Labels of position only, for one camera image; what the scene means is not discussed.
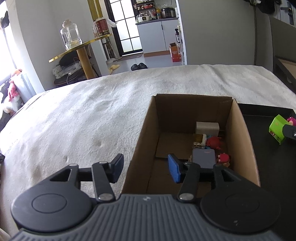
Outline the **striped cup toy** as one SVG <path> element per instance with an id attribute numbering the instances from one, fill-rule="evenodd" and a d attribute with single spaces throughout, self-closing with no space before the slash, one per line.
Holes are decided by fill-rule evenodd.
<path id="1" fill-rule="evenodd" d="M 204 149 L 206 147 L 207 135 L 206 134 L 193 134 L 193 149 Z"/>

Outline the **white fluffy blanket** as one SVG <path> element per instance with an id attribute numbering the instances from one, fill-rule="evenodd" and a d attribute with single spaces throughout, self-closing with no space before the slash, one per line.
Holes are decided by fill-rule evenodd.
<path id="1" fill-rule="evenodd" d="M 230 96 L 295 108 L 295 94 L 252 65 L 185 65 L 107 75 L 33 96 L 1 131 L 1 229 L 18 231 L 13 200 L 66 165 L 88 167 L 122 153 L 128 167 L 151 97 Z"/>

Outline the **red crab toy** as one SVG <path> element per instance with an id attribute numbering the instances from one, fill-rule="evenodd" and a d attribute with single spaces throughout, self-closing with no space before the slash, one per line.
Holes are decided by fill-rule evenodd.
<path id="1" fill-rule="evenodd" d="M 222 150 L 223 140 L 221 137 L 210 137 L 206 140 L 206 148 L 213 150 Z"/>

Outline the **brown cardboard box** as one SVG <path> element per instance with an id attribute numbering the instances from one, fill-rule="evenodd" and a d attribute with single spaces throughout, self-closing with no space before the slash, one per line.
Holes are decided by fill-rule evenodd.
<path id="1" fill-rule="evenodd" d="M 260 184 L 257 161 L 243 115 L 235 99 L 226 96 L 157 94 L 151 98 L 142 130 L 130 162 L 124 194 L 172 194 L 180 185 L 173 181 L 168 155 L 191 160 L 192 151 L 209 138 L 196 124 L 217 123 L 219 135 L 211 147 L 230 157 L 229 168 L 256 185 Z"/>

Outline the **red-haired small figure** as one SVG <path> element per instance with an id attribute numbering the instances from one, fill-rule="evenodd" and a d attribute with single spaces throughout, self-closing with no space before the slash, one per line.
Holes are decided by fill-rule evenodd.
<path id="1" fill-rule="evenodd" d="M 217 159 L 217 164 L 219 165 L 223 165 L 225 167 L 229 167 L 230 166 L 230 157 L 228 154 L 219 154 L 218 155 L 218 159 Z"/>

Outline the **dark framed corkboard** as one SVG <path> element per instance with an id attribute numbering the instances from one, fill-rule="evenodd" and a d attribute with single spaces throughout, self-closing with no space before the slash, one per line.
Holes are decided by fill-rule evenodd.
<path id="1" fill-rule="evenodd" d="M 273 73 L 291 91 L 295 92 L 295 61 L 274 56 Z"/>

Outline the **black shallow tray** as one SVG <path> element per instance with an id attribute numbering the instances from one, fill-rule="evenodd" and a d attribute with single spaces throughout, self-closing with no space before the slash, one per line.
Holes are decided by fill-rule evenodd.
<path id="1" fill-rule="evenodd" d="M 280 145 L 268 129 L 277 115 L 295 117 L 289 108 L 239 104 L 253 144 L 261 187 L 281 204 L 281 214 L 273 231 L 284 240 L 295 240 L 295 141 Z"/>

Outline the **spray bottle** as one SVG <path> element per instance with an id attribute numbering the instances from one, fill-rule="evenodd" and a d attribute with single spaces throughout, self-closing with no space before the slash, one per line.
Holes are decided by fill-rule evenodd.
<path id="1" fill-rule="evenodd" d="M 177 43 L 180 44 L 180 33 L 178 29 L 175 29 L 175 36 L 176 36 L 176 41 Z"/>

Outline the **grey-blue toy block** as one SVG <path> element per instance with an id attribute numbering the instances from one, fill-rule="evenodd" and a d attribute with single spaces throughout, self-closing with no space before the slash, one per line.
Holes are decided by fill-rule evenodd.
<path id="1" fill-rule="evenodd" d="M 213 149 L 193 149 L 191 161 L 201 168 L 212 169 L 216 164 L 215 151 Z"/>

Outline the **clear glass jar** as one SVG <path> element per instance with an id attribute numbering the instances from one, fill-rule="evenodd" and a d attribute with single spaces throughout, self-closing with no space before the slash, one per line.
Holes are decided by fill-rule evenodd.
<path id="1" fill-rule="evenodd" d="M 70 50 L 82 44 L 82 40 L 78 31 L 78 27 L 70 20 L 65 20 L 60 30 L 66 50 Z"/>

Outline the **black slippers pair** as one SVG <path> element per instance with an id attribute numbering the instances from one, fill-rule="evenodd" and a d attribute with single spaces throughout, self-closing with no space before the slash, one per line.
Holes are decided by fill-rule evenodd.
<path id="1" fill-rule="evenodd" d="M 135 71 L 135 70 L 142 70 L 142 69 L 147 69 L 148 67 L 144 64 L 144 63 L 139 63 L 139 64 L 133 64 L 131 66 L 131 71 Z"/>

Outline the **pink strawberry bear toy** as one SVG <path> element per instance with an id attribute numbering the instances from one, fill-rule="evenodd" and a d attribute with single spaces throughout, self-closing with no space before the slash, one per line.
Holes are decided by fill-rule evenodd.
<path id="1" fill-rule="evenodd" d="M 291 126 L 296 126 L 296 119 L 294 117 L 289 117 L 287 119 L 287 122 L 291 125 Z"/>

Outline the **red tin can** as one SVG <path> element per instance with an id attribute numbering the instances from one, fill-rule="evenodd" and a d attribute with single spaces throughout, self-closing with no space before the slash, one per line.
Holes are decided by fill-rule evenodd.
<path id="1" fill-rule="evenodd" d="M 96 38 L 110 34 L 108 23 L 105 18 L 98 18 L 94 21 L 93 33 Z"/>

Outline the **white toy block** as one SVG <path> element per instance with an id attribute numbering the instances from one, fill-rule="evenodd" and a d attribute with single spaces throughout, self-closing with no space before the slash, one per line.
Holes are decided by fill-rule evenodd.
<path id="1" fill-rule="evenodd" d="M 196 122 L 195 133 L 196 134 L 205 134 L 207 136 L 217 137 L 219 135 L 220 126 L 218 123 L 212 122 Z"/>

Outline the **yellow slipper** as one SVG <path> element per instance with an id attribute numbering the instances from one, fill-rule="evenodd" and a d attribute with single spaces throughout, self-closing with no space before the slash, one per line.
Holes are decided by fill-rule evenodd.
<path id="1" fill-rule="evenodd" d="M 109 75 L 111 75 L 116 69 L 118 69 L 120 67 L 120 65 L 114 65 L 112 64 L 110 67 L 109 67 Z"/>

